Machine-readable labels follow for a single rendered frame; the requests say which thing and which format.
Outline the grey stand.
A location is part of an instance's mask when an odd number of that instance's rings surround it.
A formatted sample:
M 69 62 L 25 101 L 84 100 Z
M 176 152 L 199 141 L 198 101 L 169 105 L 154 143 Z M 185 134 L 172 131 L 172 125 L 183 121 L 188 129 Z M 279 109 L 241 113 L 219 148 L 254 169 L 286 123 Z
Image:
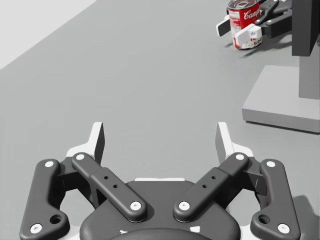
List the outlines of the grey stand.
M 245 122 L 320 134 L 320 45 L 299 66 L 266 65 L 242 106 Z

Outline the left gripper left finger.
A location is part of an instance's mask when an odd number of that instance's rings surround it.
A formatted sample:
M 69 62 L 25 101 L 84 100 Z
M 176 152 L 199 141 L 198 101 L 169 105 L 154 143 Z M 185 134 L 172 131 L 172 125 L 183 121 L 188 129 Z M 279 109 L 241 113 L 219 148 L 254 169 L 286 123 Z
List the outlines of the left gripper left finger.
M 60 210 L 70 190 L 78 189 L 98 208 L 108 200 L 128 221 L 147 217 L 147 205 L 111 170 L 101 166 L 105 147 L 102 122 L 95 122 L 86 143 L 72 147 L 62 162 L 44 159 L 35 166 L 19 237 L 22 240 L 59 240 L 71 228 Z

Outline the red and white can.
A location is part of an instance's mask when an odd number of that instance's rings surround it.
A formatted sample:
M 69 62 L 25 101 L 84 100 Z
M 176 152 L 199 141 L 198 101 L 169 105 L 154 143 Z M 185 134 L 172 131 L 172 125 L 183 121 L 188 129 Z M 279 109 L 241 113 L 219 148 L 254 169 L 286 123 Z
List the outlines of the red and white can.
M 235 35 L 250 24 L 254 24 L 259 18 L 261 14 L 259 0 L 231 0 L 228 4 L 227 10 L 234 46 L 241 50 L 257 47 L 262 42 L 261 36 L 251 36 L 249 41 L 240 44 L 236 40 Z

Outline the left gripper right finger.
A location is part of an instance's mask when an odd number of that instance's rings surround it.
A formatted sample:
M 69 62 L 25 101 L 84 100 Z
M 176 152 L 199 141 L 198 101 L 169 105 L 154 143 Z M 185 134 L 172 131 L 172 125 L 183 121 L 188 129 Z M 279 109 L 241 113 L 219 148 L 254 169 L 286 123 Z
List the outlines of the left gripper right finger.
M 217 123 L 215 147 L 219 166 L 209 170 L 174 203 L 174 218 L 189 223 L 209 204 L 227 207 L 241 190 L 249 190 L 260 206 L 248 226 L 255 238 L 300 239 L 301 229 L 284 164 L 275 159 L 257 161 L 250 148 L 231 140 L 226 122 Z

